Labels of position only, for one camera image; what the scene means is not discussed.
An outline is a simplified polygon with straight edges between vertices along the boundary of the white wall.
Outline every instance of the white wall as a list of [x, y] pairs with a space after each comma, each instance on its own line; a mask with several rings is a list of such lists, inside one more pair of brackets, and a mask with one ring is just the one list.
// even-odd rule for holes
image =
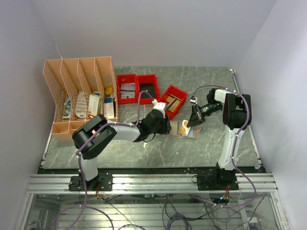
[[237, 69], [252, 96], [252, 129], [294, 230], [307, 217], [307, 1], [276, 2]]
[[48, 58], [59, 56], [34, 4], [1, 0], [0, 229], [13, 229], [50, 132], [54, 102], [42, 74]]
[[237, 68], [276, 0], [33, 0], [64, 58]]

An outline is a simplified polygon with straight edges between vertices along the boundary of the red plastic box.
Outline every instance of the red plastic box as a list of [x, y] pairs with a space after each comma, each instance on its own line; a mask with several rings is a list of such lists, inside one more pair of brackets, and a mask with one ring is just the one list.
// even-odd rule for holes
[[[159, 90], [159, 86], [158, 86], [158, 80], [155, 74], [148, 74], [148, 75], [138, 75], [138, 81], [139, 81], [139, 89], [140, 92], [141, 90], [141, 85], [142, 84], [148, 84], [151, 83], [153, 84], [154, 87], [154, 93], [155, 93], [155, 97], [154, 99], [159, 100], [160, 97], [160, 90]], [[141, 98], [141, 104], [151, 104], [153, 101], [151, 98], [148, 99], [142, 99]]]
[[169, 111], [168, 109], [165, 111], [165, 114], [169, 115], [169, 119], [173, 120], [174, 116], [178, 113], [179, 108], [186, 102], [188, 94], [186, 92], [176, 88], [175, 86], [170, 85], [168, 87], [168, 89], [163, 93], [162, 97], [159, 99], [159, 102], [164, 102], [164, 103], [168, 104], [166, 99], [170, 94], [179, 98], [179, 99], [181, 99], [179, 105], [177, 106], [177, 108], [174, 110], [173, 113], [171, 111]]
[[[120, 98], [120, 85], [123, 83], [134, 83], [135, 84], [135, 97], [134, 98]], [[135, 73], [117, 75], [117, 98], [118, 104], [129, 104], [137, 103], [140, 94], [139, 81]]]

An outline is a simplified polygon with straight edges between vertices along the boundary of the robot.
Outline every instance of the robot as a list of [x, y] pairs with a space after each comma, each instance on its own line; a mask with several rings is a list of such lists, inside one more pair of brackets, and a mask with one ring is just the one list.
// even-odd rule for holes
[[[243, 94], [243, 97], [248, 103], [249, 119], [248, 125], [251, 122], [251, 103], [250, 95]], [[212, 113], [223, 110], [223, 123], [225, 124], [226, 135], [222, 155], [216, 164], [215, 171], [212, 176], [203, 181], [201, 176], [198, 176], [198, 181], [213, 185], [213, 189], [222, 188], [226, 185], [233, 184], [236, 180], [236, 170], [232, 164], [232, 159], [236, 162], [239, 142], [244, 133], [244, 129], [238, 134], [235, 153], [232, 156], [235, 136], [238, 130], [244, 125], [247, 119], [247, 108], [242, 101], [242, 98], [233, 93], [228, 92], [223, 88], [211, 89], [207, 95], [207, 104], [199, 106], [197, 98], [191, 97], [192, 113], [188, 122], [188, 127], [200, 125], [205, 121], [205, 117]], [[166, 135], [171, 130], [168, 115], [165, 115], [167, 105], [153, 100], [154, 107], [148, 115], [142, 119], [137, 126], [136, 122], [130, 123], [127, 126], [107, 126], [104, 128], [86, 147], [81, 151], [81, 166], [86, 180], [88, 190], [96, 190], [98, 185], [106, 184], [104, 191], [111, 191], [111, 184], [108, 176], [101, 176], [97, 169], [97, 157], [112, 140], [129, 140], [132, 142], [145, 141], [151, 134]], [[76, 148], [80, 148], [100, 127], [106, 123], [113, 123], [107, 120], [103, 115], [97, 115], [81, 128], [76, 130], [72, 139]], [[69, 185], [70, 191], [84, 191], [83, 180], [81, 176], [72, 177]]]

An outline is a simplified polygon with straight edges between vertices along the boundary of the gray wall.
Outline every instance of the gray wall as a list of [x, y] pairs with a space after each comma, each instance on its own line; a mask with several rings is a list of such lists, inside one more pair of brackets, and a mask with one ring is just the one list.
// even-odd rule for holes
[[252, 129], [292, 229], [306, 229], [307, 1], [279, 0], [237, 69]]
[[59, 56], [34, 4], [0, 1], [1, 229], [13, 229], [50, 132], [54, 102], [42, 74], [47, 58]]
[[64, 58], [237, 68], [276, 0], [33, 0]]

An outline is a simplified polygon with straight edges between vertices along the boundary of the gray marble surface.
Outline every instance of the gray marble surface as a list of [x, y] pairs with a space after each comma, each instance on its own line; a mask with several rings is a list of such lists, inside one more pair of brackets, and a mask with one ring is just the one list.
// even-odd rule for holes
[[[186, 91], [189, 95], [174, 120], [188, 120], [191, 114], [189, 98], [194, 90], [205, 84], [216, 84], [235, 88], [227, 68], [206, 67], [115, 67], [116, 74], [157, 75], [160, 96], [170, 84]], [[210, 89], [198, 91], [199, 104], [206, 104]], [[141, 105], [141, 118], [151, 111], [152, 105]], [[119, 106], [120, 122], [128, 123], [137, 119], [137, 104]], [[166, 135], [156, 137], [144, 146], [143, 142], [132, 143], [114, 140], [98, 156], [99, 168], [156, 168], [156, 167], [205, 167], [215, 166], [224, 144], [225, 125], [222, 111], [206, 118], [200, 125], [196, 139], [173, 138]], [[51, 137], [47, 150], [45, 169], [76, 169], [76, 148], [72, 141], [59, 142]], [[238, 151], [239, 166], [257, 166], [257, 155], [247, 129]]]

